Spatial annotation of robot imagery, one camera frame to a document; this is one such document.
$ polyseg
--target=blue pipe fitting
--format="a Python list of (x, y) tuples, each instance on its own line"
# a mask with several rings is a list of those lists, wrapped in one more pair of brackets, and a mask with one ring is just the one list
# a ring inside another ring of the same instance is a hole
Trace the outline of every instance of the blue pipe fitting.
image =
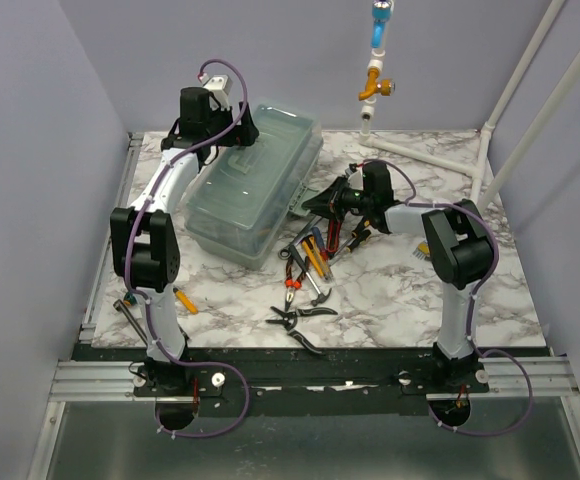
[(374, 0), (372, 3), (372, 18), (374, 28), (372, 31), (372, 48), (381, 46), (381, 39), (386, 28), (386, 23), (392, 15), (392, 0)]

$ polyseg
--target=pliers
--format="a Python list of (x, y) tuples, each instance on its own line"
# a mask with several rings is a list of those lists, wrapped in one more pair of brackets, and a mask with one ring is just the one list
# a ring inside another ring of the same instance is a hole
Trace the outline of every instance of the pliers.
[(310, 341), (306, 337), (304, 337), (300, 332), (297, 332), (294, 328), (297, 326), (299, 317), (315, 317), (317, 315), (338, 315), (339, 312), (336, 312), (331, 308), (327, 307), (316, 307), (303, 310), (298, 308), (294, 312), (282, 312), (280, 309), (276, 307), (270, 307), (270, 309), (277, 315), (280, 315), (281, 318), (266, 320), (266, 323), (271, 323), (274, 325), (283, 325), (283, 327), (288, 332), (288, 335), (290, 335), (301, 345), (303, 345), (304, 348), (308, 350), (310, 353), (313, 353), (315, 355), (325, 355), (325, 352), (323, 352), (323, 350), (319, 350), (317, 347), (312, 345), (312, 343), (310, 343)]
[[(290, 305), (294, 300), (294, 292), (301, 288), (302, 282), (306, 279), (306, 272), (301, 271), (299, 276), (296, 280), (292, 279), (292, 264), (294, 263), (294, 259), (292, 256), (288, 258), (286, 262), (286, 304), (285, 304), (285, 311), (287, 312), (290, 309)], [(305, 259), (306, 267), (310, 267), (310, 259), (306, 257)]]

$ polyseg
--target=marble-pattern tabletop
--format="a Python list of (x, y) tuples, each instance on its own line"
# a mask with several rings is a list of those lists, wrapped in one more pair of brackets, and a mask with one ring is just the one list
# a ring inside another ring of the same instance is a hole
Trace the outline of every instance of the marble-pattern tabletop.
[[(377, 132), (374, 135), (413, 149), (450, 160), (474, 163), (478, 133), (465, 132)], [(129, 200), (143, 190), (160, 159), (162, 134), (145, 135)], [(324, 132), (324, 147), (310, 178), (312, 187), (322, 189), (343, 173), (351, 162), (379, 157), (394, 162), (412, 178), (420, 201), (458, 201), (470, 193), (470, 180), (458, 173), (420, 163), (396, 154), (361, 147), (352, 132)], [(407, 184), (391, 170), (397, 198), (407, 197)], [(491, 178), (488, 172), (487, 181)], [(250, 271), (203, 251), (186, 233), (181, 205), (173, 215), (181, 269), (175, 285), (197, 305), (191, 315), (177, 303), (178, 320), (189, 334), (192, 347), (293, 347), (298, 344), (278, 325), (265, 323), (274, 315), (270, 306), (283, 307), (284, 266), (276, 252), (305, 224), (289, 220), (272, 253), (260, 271)], [(484, 346), (544, 346), (541, 328), (526, 279), (500, 203), (485, 215), (497, 235), (501, 259), (493, 277), (481, 290), (482, 304), (477, 327), (478, 343)], [(349, 216), (341, 233), (356, 225)], [(320, 224), (322, 231), (327, 222)], [(413, 251), (421, 238), (383, 235), (375, 232), (353, 254), (333, 266), (332, 295), (324, 305), (337, 316), (299, 320), (298, 330), (318, 347), (427, 347), (437, 337), (441, 324), (441, 282), (431, 264), (416, 258)], [(113, 272), (105, 287), (93, 346), (138, 347), (141, 342), (125, 317), (112, 307), (123, 297), (123, 281)], [(294, 307), (309, 306), (314, 292), (306, 283), (297, 292)], [(138, 307), (133, 307), (140, 317)]]

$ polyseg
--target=light purple wall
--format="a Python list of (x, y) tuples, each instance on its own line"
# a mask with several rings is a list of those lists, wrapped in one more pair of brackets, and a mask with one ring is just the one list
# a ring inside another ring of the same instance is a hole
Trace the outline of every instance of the light purple wall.
[[(580, 49), (580, 1), (566, 2), (503, 115), (490, 159), (498, 169)], [(580, 80), (502, 191), (549, 343), (580, 385)]]
[(0, 480), (25, 478), (128, 137), (55, 0), (0, 0)]
[[(199, 65), (222, 57), (253, 97), (296, 104), (326, 128), (358, 128), (370, 0), (60, 0), (129, 130), (166, 129)], [(549, 0), (398, 0), (377, 128), (483, 124)]]

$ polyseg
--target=metal bolt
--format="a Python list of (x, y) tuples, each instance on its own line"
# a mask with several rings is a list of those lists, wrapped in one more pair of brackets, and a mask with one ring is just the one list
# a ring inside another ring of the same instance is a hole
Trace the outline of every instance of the metal bolt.
[(135, 387), (137, 387), (137, 388), (141, 388), (141, 387), (143, 387), (143, 386), (146, 384), (146, 381), (145, 381), (145, 379), (144, 379), (144, 378), (141, 378), (141, 377), (137, 377), (137, 376), (135, 376), (135, 377), (132, 379), (132, 384), (133, 384)]
[(490, 376), (485, 370), (477, 370), (477, 373), (474, 374), (474, 378), (476, 378), (479, 383), (488, 383)]
[(226, 376), (223, 373), (217, 372), (212, 376), (212, 385), (215, 388), (221, 387), (226, 382)]
[(407, 387), (408, 385), (410, 385), (412, 383), (412, 380), (409, 377), (410, 377), (410, 374), (408, 372), (406, 372), (405, 370), (402, 372), (399, 372), (399, 383), (401, 385), (403, 385), (404, 387)]

